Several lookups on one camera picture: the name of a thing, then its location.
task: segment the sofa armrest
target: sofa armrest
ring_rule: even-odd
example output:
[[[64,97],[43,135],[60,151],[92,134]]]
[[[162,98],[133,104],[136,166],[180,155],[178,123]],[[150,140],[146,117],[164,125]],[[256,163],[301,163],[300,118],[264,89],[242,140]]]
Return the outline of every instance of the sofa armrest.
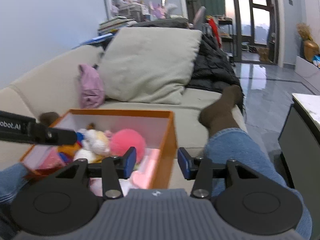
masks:
[[[21,97],[11,88],[0,90],[0,101],[0,110],[34,118]],[[17,163],[29,147],[30,144],[0,141],[0,170]]]

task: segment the pink ball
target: pink ball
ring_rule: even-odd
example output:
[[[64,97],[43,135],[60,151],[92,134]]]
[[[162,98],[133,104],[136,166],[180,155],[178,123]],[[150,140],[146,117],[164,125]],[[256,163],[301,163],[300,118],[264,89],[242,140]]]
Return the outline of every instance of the pink ball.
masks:
[[[123,156],[130,147],[135,147],[137,151],[137,161],[139,163],[145,153],[146,141],[135,130],[123,129],[116,132],[110,141],[110,151],[117,156]]]

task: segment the leg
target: leg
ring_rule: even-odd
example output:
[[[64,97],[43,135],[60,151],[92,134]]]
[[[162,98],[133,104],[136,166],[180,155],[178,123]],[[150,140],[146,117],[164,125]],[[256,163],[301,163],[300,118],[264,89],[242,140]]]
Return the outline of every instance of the leg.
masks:
[[[11,219],[10,205],[28,183],[24,179],[27,174],[28,170],[21,163],[0,171],[0,237],[4,240],[12,239],[18,232]]]
[[[228,159],[238,160],[288,188],[284,179],[276,172],[270,159],[249,135],[239,128],[232,117],[231,110],[242,96],[240,91],[238,86],[225,89],[221,99],[200,113],[199,122],[209,131],[209,140],[205,146],[204,154],[215,163],[226,163]],[[214,180],[213,183],[212,195],[218,195],[225,189],[222,179]],[[303,204],[303,214],[296,231],[305,239],[310,239],[312,230],[310,213],[303,203],[301,194],[294,189],[288,189],[297,195]]]

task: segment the beige sofa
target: beige sofa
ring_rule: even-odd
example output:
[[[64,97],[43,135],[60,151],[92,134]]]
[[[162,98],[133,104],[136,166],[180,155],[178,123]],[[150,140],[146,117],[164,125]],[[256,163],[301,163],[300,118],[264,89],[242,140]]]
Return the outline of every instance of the beige sofa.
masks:
[[[64,114],[68,109],[79,108],[78,64],[95,64],[102,48],[82,46],[35,67],[8,87],[0,90],[0,110],[38,118],[41,113],[55,111]],[[100,108],[107,109],[161,109],[175,113],[179,147],[185,147],[196,156],[207,140],[207,131],[197,121],[199,111],[216,101],[219,93],[186,89],[181,105],[160,105],[107,101]],[[233,110],[239,126],[246,130],[238,107]],[[0,170],[16,163],[29,145],[0,141]],[[171,187],[185,187],[175,162]]]

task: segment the pink backpack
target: pink backpack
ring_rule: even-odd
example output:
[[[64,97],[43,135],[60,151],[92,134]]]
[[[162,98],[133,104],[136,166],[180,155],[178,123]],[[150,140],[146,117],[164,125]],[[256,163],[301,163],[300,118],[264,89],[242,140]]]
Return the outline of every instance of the pink backpack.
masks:
[[[97,108],[104,102],[103,82],[97,70],[87,64],[80,64],[80,106]]]

